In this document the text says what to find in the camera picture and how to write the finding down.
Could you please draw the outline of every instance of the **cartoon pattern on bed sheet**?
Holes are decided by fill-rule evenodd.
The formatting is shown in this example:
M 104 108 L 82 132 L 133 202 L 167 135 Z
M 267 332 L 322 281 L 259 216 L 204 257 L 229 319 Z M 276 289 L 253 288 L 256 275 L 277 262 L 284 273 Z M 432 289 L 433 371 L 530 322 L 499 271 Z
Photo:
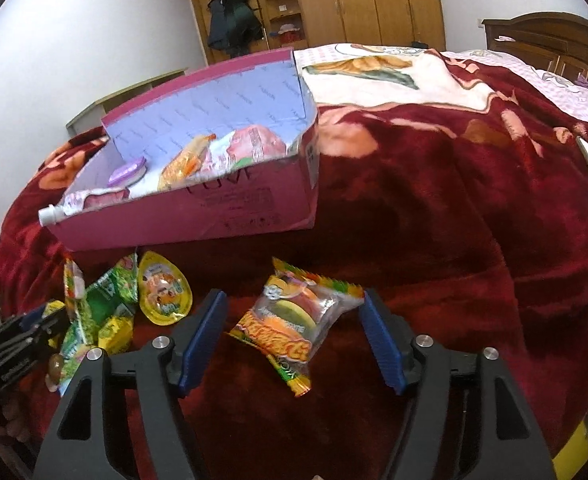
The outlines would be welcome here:
M 376 54 L 419 56 L 423 49 L 412 47 L 370 47 L 349 43 L 329 44 L 306 50 L 295 51 L 298 69 L 322 63 L 354 59 Z M 503 66 L 521 76 L 529 84 L 554 103 L 560 110 L 588 122 L 588 89 L 574 85 L 573 82 L 544 70 L 535 70 L 519 58 L 504 52 L 491 50 L 467 50 L 465 52 L 443 52 L 444 56 L 477 61 L 490 66 Z

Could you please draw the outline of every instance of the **orange snack package in box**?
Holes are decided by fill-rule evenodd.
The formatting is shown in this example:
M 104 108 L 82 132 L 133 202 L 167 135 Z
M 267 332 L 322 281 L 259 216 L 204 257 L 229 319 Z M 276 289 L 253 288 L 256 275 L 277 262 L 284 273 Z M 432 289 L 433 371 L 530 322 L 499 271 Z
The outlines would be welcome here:
M 263 294 L 230 335 L 262 351 L 296 397 L 309 391 L 307 364 L 343 312 L 363 303 L 363 288 L 312 274 L 277 258 Z

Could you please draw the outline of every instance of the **wardrobe door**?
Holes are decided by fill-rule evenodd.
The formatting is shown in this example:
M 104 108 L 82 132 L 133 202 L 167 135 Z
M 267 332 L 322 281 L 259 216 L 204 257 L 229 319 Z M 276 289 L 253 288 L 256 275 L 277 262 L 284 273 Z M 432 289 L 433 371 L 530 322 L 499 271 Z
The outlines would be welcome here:
M 338 0 L 298 0 L 309 46 L 345 41 Z
M 414 38 L 445 50 L 445 25 L 440 0 L 410 0 Z
M 375 1 L 381 44 L 409 46 L 414 39 L 409 0 Z
M 349 43 L 381 43 L 375 0 L 339 0 Z

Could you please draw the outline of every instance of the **dark red blanket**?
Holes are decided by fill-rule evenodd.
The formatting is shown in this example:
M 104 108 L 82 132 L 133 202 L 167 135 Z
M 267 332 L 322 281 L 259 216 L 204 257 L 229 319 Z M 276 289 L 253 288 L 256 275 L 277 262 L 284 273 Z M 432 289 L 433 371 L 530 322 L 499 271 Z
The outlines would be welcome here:
M 231 297 L 230 328 L 270 274 L 272 255 L 376 287 L 417 333 L 506 358 L 552 452 L 588 407 L 588 167 L 564 114 L 509 70 L 448 65 L 487 83 L 488 110 L 321 107 L 319 203 L 311 230 L 155 247 L 186 274 L 196 300 Z M 58 150 L 15 201 L 0 236 L 6 314 L 62 296 L 63 248 L 39 227 L 104 140 L 101 129 Z M 127 253 L 77 254 L 95 279 Z M 170 328 L 136 318 L 135 346 Z M 403 402 L 385 386 L 357 316 L 345 315 L 295 399 L 256 350 L 222 337 L 202 385 L 182 402 L 216 480 L 375 480 Z M 34 431 L 58 402 L 43 374 L 24 385 Z M 153 478 L 135 396 L 130 425 L 142 478 Z

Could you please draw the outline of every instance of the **hanging clothes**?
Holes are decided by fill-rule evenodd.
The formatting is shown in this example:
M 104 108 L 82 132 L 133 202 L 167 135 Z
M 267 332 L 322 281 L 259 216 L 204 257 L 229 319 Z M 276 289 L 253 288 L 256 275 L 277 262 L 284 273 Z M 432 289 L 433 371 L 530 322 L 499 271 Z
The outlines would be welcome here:
M 230 57 L 250 53 L 250 43 L 263 38 L 263 25 L 248 5 L 249 0 L 210 0 L 207 45 Z

